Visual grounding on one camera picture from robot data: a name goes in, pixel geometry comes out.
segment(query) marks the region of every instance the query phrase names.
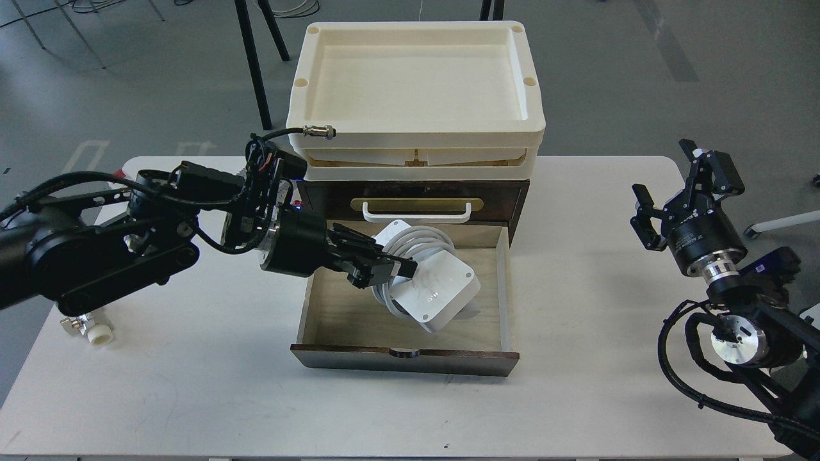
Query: drawer front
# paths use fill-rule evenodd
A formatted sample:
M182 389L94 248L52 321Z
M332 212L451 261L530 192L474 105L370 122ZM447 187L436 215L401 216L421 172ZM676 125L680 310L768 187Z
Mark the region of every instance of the drawer front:
M361 221L367 199L376 205L368 202L372 212L384 214L459 214L469 201L469 222L508 226L512 242L530 181L302 181L298 187L303 205L328 220Z
M418 349L412 352L377 347L290 345L308 368L445 373L506 377L518 363L518 352Z

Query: white table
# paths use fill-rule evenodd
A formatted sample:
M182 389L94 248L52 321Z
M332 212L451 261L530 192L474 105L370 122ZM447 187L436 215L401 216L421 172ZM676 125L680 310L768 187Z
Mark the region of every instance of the white table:
M170 170L138 157L125 170ZM194 157L237 171L237 157ZM763 457L763 424L695 403L661 374L661 321L705 285L629 226L630 185L682 185L664 157L539 157L512 245L508 378L315 370L289 351L306 281L205 244L199 263L106 308L115 342L69 337L55 309L0 410L4 454L226 457ZM218 235L220 213L203 214ZM760 409L688 358L694 387Z

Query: white drawer handle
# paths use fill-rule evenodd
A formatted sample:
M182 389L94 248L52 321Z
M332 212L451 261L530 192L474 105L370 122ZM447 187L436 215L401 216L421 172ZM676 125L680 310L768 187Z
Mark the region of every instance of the white drawer handle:
M408 224L461 224L470 221L471 214L472 203L470 202L464 203L462 214L373 214L367 210L367 202L362 203L362 215L368 222L392 222L400 219Z

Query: chair leg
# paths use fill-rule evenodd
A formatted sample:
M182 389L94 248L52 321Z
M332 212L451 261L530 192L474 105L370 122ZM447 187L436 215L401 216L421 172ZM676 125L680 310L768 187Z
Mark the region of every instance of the chair leg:
M273 37L273 43L276 43L276 49L279 50L279 57L282 58L282 61L290 61L285 40L282 39L282 33L279 31L276 18L273 16L273 11L271 11L271 4L268 0L258 0L257 5L259 5L259 9L262 10L262 16L265 16L265 22Z
M504 0L495 0L493 5L493 21L504 19Z
M61 13L62 13L62 15L66 18L66 21L68 21L68 24L70 24L70 25L71 25L71 28L72 28L72 29L74 29L74 31L77 33L77 36L78 36L78 37L80 37L80 40L82 40L82 41L83 41L83 43L85 43L85 47L86 47L86 48L88 48L88 49L89 49L89 51L91 52L91 54L93 54L93 55L94 55L94 57L96 57L96 58L97 58L97 62L99 62L99 63L100 63L100 67L102 67L103 69L105 69L105 64L103 64L103 60L102 60L102 59L100 59L100 56L98 56L98 55L97 55L97 53L94 51L94 48L91 48L91 44L90 44L90 43L89 43L89 41L88 41L88 40L86 40L86 39L85 39L85 37L84 37L84 36L80 33L80 30L79 30L79 29L77 29L77 26L74 24L74 21L72 21L72 20L71 20L71 18L68 16L68 13L66 13L66 9L62 7L62 3L60 3L60 0L54 0L54 4L55 4L55 5L57 5L57 8L60 8L60 12L61 12Z
M16 8L17 12L20 13L20 17L23 18L23 22L25 22L25 25L28 26L29 32L31 32L31 34L34 36L34 39L37 40L37 43L40 45L40 47L42 49L46 49L46 46L43 45L43 41L40 40L40 37L37 35L36 32L34 32L34 27L31 26L29 18L25 17L25 14L23 14L23 10L20 9L20 5L17 4L17 0L11 0L11 3L14 3L14 8Z
M165 18L162 17L162 13L159 12L159 8L157 8L157 5L154 5L153 0L148 0L148 3L151 3L151 8L153 8L154 11L157 13L157 16L159 16L159 19L161 19L162 22L165 22Z
M796 226L813 221L820 221L820 210L753 224L743 231L743 235L755 239L761 232L773 231L775 229L782 229L783 227Z
M479 21L487 21L490 18L490 4L493 0L481 0L481 14L478 16Z

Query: open drawer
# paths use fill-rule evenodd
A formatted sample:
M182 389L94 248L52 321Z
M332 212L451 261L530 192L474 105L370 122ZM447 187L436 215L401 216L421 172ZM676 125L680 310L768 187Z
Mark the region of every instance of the open drawer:
M342 224L374 235L384 225ZM508 302L509 245L503 226L433 225L455 243L481 282L481 312L438 333L396 318L370 289L352 289L343 274L320 269L307 283L298 338L290 346L306 367L507 376L518 362Z

